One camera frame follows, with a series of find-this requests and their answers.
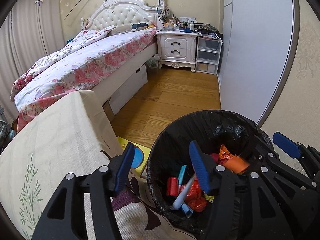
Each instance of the bed frame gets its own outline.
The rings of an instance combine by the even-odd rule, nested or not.
[[[110,25],[118,27],[135,23],[153,23],[162,28],[163,24],[156,10],[156,7],[147,6],[143,0],[106,0],[89,18],[85,29],[98,31]],[[92,90],[96,93],[101,105],[104,105],[113,93],[157,52],[155,42],[96,85]]]

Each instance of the floral bedspread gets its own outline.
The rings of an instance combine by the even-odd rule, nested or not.
[[[73,52],[29,81],[14,97],[19,111],[18,132],[63,96],[90,90],[145,49],[157,28],[101,39]]]
[[[68,56],[69,54],[105,38],[113,28],[115,28],[115,26],[111,25],[101,31],[82,31],[64,48],[37,60],[25,74],[20,76],[14,82],[11,90],[11,102],[14,102],[14,96],[17,93],[19,93],[33,78],[42,73],[48,67],[52,66],[54,63]]]

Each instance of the orange plastic bag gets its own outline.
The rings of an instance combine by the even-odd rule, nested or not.
[[[229,152],[224,144],[222,144],[220,147],[219,159],[225,160],[225,162],[221,162],[221,164],[237,174],[243,173],[244,170],[249,166],[249,163],[247,163],[240,156],[233,155],[231,152]]]

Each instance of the black trash can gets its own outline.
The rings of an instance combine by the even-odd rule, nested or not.
[[[194,174],[189,157],[189,143],[196,140],[203,153],[219,153],[221,144],[235,155],[241,156],[248,138],[257,135],[273,149],[270,138],[255,122],[240,114],[222,110],[205,110],[187,114],[165,128],[155,141],[147,168],[147,183],[157,210],[177,228],[193,233],[199,238],[205,229],[212,205],[186,218],[181,210],[170,209],[172,199],[166,197],[169,177],[177,177],[182,165],[187,165],[183,184]],[[236,192],[233,229],[239,226],[241,199],[249,194]]]

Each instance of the beige curtain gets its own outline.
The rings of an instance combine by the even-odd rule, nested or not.
[[[38,59],[64,47],[59,0],[18,0],[0,28],[0,104],[12,123],[18,117],[10,102],[15,80]]]
[[[12,8],[12,38],[16,64],[25,73],[38,59],[47,56],[41,36],[37,0],[18,0]]]
[[[0,104],[4,108],[7,121],[12,123],[18,116],[18,110],[10,101],[11,87],[20,76],[21,70],[18,70],[14,60],[10,21],[11,12],[0,28]]]
[[[49,55],[65,46],[59,0],[43,0],[38,9],[44,47]]]

